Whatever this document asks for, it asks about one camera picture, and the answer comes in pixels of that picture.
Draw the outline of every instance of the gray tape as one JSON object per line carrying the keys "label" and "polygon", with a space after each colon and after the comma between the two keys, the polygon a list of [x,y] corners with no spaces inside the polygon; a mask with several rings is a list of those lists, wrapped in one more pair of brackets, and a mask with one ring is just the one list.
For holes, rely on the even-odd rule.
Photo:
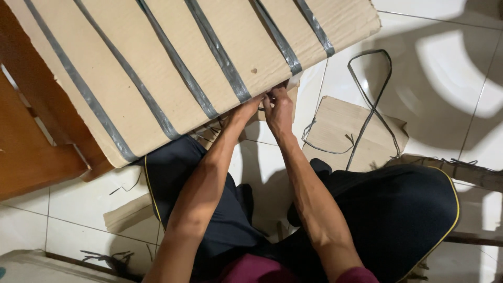
{"label": "gray tape", "polygon": [[206,43],[208,44],[208,47],[211,50],[211,53],[213,53],[213,56],[215,56],[218,65],[220,66],[223,74],[229,81],[229,84],[234,90],[234,93],[239,99],[239,102],[243,103],[246,100],[252,98],[252,96],[248,92],[248,89],[244,85],[241,76],[237,72],[236,68],[234,67],[234,64],[232,64],[232,61],[227,55],[227,52],[225,52],[225,49],[220,43],[220,40],[218,40],[215,31],[210,25],[210,22],[208,21],[208,19],[203,13],[203,10],[197,3],[197,0],[185,0],[185,4],[187,4],[189,11],[192,13],[192,16],[194,17],[194,20],[199,26],[199,29],[201,30],[201,33],[203,34],[203,37],[206,40]]}
{"label": "gray tape", "polygon": [[44,22],[44,19],[40,16],[38,13],[37,9],[31,2],[31,0],[24,0],[26,6],[30,10],[31,14],[33,15],[33,18],[35,18],[35,21],[37,22],[38,26],[44,33],[45,37],[49,41],[49,43],[52,46],[52,49],[54,52],[56,52],[56,55],[58,56],[59,60],[61,61],[61,64],[63,64],[65,70],[68,72],[68,75],[70,76],[71,80],[77,87],[78,91],[84,97],[85,101],[89,105],[89,108],[93,111],[93,113],[96,115],[96,118],[100,121],[101,125],[105,130],[107,131],[108,135],[112,138],[112,140],[115,143],[115,146],[121,153],[122,157],[127,161],[127,162],[133,162],[138,159],[137,156],[133,154],[133,152],[129,149],[129,146],[126,144],[124,139],[122,138],[121,134],[117,130],[117,128],[114,126],[108,115],[105,113],[103,110],[103,107],[101,107],[101,104],[99,101],[96,99],[92,91],[89,89],[88,85],[84,81],[84,79],[80,76],[80,74],[77,72],[73,64],[71,63],[70,59],[68,56],[66,56],[65,52],[61,48],[61,45],[59,45],[58,41],[50,31],[49,27],[46,25]]}
{"label": "gray tape", "polygon": [[127,62],[126,58],[122,56],[121,52],[115,47],[115,45],[110,41],[107,35],[103,32],[100,26],[93,19],[86,6],[82,3],[81,0],[73,0],[75,4],[78,6],[82,14],[86,17],[89,23],[93,26],[96,32],[100,35],[101,39],[110,49],[112,54],[115,56],[117,61],[120,63],[124,71],[127,73],[131,81],[134,83],[141,96],[145,100],[145,103],[150,108],[150,111],[154,115],[155,119],[159,123],[164,134],[170,139],[175,140],[180,137],[180,134],[175,130],[171,122],[168,120],[162,109],[159,107],[157,102],[154,100],[147,87],[143,84],[141,79],[138,77],[136,72],[133,70],[131,65]]}
{"label": "gray tape", "polygon": [[217,113],[215,108],[213,108],[213,105],[211,104],[210,100],[208,99],[208,97],[206,97],[203,90],[201,89],[197,81],[194,79],[189,69],[187,69],[187,66],[185,66],[180,56],[178,56],[177,51],[175,50],[170,40],[167,38],[166,34],[160,27],[159,23],[152,14],[152,11],[150,11],[147,3],[145,3],[145,0],[137,0],[137,2],[140,5],[141,9],[145,12],[145,15],[147,16],[148,20],[150,21],[150,24],[152,25],[155,33],[157,34],[157,37],[159,38],[159,41],[164,46],[164,49],[166,50],[168,56],[173,61],[173,64],[175,64],[175,66],[177,67],[178,72],[180,73],[182,79],[184,80],[185,84],[192,93],[192,96],[194,96],[194,98],[196,99],[199,106],[201,106],[206,116],[208,116],[208,118],[210,119],[218,117],[219,114]]}
{"label": "gray tape", "polygon": [[302,71],[302,66],[300,65],[299,59],[297,59],[297,56],[295,55],[295,52],[293,52],[292,47],[290,47],[290,44],[288,44],[288,41],[286,41],[286,38],[283,36],[283,34],[274,23],[273,19],[271,18],[271,15],[269,15],[269,13],[267,12],[266,7],[264,7],[260,0],[253,0],[253,2],[255,3],[257,10],[259,10],[262,19],[264,19],[264,21],[266,22],[266,25],[271,31],[274,39],[276,40],[278,49],[283,54],[283,57],[288,63],[288,66],[290,66],[292,76],[300,73]]}
{"label": "gray tape", "polygon": [[304,15],[306,18],[307,22],[311,26],[311,29],[313,29],[314,33],[318,37],[318,40],[320,43],[323,45],[323,48],[325,49],[326,52],[326,57],[332,57],[336,51],[334,50],[332,44],[330,43],[330,40],[328,39],[328,36],[325,34],[321,26],[319,25],[318,20],[314,16],[313,12],[307,5],[305,0],[295,0],[297,2],[297,6],[301,13]]}

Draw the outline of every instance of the white tile floor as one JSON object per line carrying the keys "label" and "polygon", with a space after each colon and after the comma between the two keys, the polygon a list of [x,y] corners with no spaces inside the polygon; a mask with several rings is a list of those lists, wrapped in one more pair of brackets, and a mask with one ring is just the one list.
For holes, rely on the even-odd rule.
{"label": "white tile floor", "polygon": [[[379,110],[408,123],[406,152],[478,160],[503,169],[503,21],[499,0],[374,0],[382,30],[305,71],[299,89],[294,133],[299,138],[322,96],[366,107],[347,64],[367,49],[386,49],[393,75]],[[381,55],[352,64],[364,90],[374,99],[387,75]],[[236,183],[254,188],[254,224],[275,239],[276,221],[285,220],[291,201],[281,153],[265,122],[246,129],[249,140],[237,145],[230,173]],[[103,213],[147,192],[138,168],[110,172],[82,183],[68,181],[0,204],[0,254],[13,249],[44,249],[76,259],[81,250],[113,254],[131,251],[130,266],[144,273],[163,232],[155,218],[114,235]],[[115,189],[123,186],[114,194]],[[457,183],[462,205],[457,231],[501,234],[502,194]],[[430,282],[497,280],[503,271],[497,247],[442,243],[427,260]],[[95,264],[103,262],[91,260]]]}

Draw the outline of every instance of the leg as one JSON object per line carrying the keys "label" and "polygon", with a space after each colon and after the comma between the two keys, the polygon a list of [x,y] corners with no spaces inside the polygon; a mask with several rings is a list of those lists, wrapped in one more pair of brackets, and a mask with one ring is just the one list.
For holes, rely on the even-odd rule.
{"label": "leg", "polygon": [[[148,154],[142,161],[153,197],[154,214],[164,228],[182,187],[205,154],[204,147],[184,135]],[[246,193],[247,190],[236,188],[228,174],[220,202],[197,251],[195,267],[210,258],[215,262],[215,256],[219,256],[222,264],[228,263],[228,260],[243,254],[242,247],[252,247],[264,240],[243,212],[242,205],[250,204]],[[246,211],[251,211],[251,208],[246,207]]]}
{"label": "leg", "polygon": [[[380,282],[406,276],[458,220],[454,187],[436,168],[399,165],[367,173],[335,171],[320,178],[341,208],[363,264]],[[291,237],[297,233],[287,244],[308,249],[305,231]],[[301,264],[319,270],[320,265],[301,257]]]}

